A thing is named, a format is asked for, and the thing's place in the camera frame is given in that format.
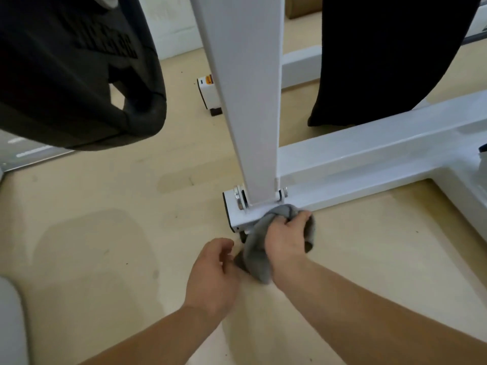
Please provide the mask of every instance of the foam roller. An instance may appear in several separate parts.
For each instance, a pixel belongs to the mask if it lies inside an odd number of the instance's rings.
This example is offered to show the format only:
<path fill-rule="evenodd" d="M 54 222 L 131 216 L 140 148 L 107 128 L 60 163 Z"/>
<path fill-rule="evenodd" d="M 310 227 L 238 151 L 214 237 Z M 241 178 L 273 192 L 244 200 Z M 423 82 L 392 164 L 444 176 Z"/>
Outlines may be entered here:
<path fill-rule="evenodd" d="M 286 0 L 286 16 L 289 19 L 321 11 L 323 0 Z"/>

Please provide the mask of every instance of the vertical white beam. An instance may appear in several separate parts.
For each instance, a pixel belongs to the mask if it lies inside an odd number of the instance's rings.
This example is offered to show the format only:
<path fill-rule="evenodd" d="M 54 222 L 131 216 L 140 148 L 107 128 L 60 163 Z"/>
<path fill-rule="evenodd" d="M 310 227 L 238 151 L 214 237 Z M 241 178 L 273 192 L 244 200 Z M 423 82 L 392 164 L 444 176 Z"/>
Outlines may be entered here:
<path fill-rule="evenodd" d="M 247 200 L 255 205 L 275 199 L 284 0 L 191 3 L 244 176 Z"/>

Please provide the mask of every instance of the beige floor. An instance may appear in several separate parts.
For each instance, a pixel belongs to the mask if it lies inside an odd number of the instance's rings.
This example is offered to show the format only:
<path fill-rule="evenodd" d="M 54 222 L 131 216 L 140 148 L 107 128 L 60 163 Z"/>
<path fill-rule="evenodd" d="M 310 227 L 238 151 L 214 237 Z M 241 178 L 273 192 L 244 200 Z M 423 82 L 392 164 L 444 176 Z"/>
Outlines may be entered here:
<path fill-rule="evenodd" d="M 319 43 L 319 15 L 286 24 L 285 50 Z M 430 95 L 487 88 L 487 42 L 463 47 Z M 167 122 L 154 138 L 8 174 L 0 187 L 0 274 L 19 287 L 37 365 L 75 364 L 176 310 L 202 245 L 228 228 L 221 193 L 241 183 L 223 116 L 195 84 L 202 50 L 162 62 Z M 281 144 L 317 84 L 283 92 Z M 487 341 L 487 245 L 430 181 L 316 212 L 311 258 Z M 234 312 L 191 365 L 342 364 L 274 286 L 245 277 Z"/>

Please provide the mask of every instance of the person's right hand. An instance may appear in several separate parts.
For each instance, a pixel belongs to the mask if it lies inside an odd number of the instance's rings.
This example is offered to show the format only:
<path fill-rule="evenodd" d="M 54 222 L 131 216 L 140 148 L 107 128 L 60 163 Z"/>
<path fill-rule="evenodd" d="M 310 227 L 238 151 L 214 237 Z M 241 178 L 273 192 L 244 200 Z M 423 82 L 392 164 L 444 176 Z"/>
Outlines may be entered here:
<path fill-rule="evenodd" d="M 267 229 L 265 252 L 271 262 L 272 272 L 280 267 L 306 258 L 304 251 L 304 226 L 311 216 L 309 211 L 301 211 L 293 220 L 287 222 L 283 216 L 277 216 Z"/>

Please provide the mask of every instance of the cleaning rag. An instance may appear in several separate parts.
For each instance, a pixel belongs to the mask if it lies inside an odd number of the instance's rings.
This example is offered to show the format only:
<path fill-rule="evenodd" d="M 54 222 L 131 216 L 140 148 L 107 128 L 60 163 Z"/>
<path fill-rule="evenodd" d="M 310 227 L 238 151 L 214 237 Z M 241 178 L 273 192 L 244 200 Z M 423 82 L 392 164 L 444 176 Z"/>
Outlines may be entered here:
<path fill-rule="evenodd" d="M 291 221 L 301 210 L 293 205 L 279 205 L 271 209 L 255 224 L 252 232 L 247 236 L 243 249 L 235 257 L 235 264 L 248 272 L 262 283 L 268 284 L 272 280 L 271 264 L 265 253 L 264 241 L 267 229 L 274 218 L 281 215 Z M 315 237 L 315 218 L 310 216 L 304 227 L 304 250 L 308 253 L 313 248 Z"/>

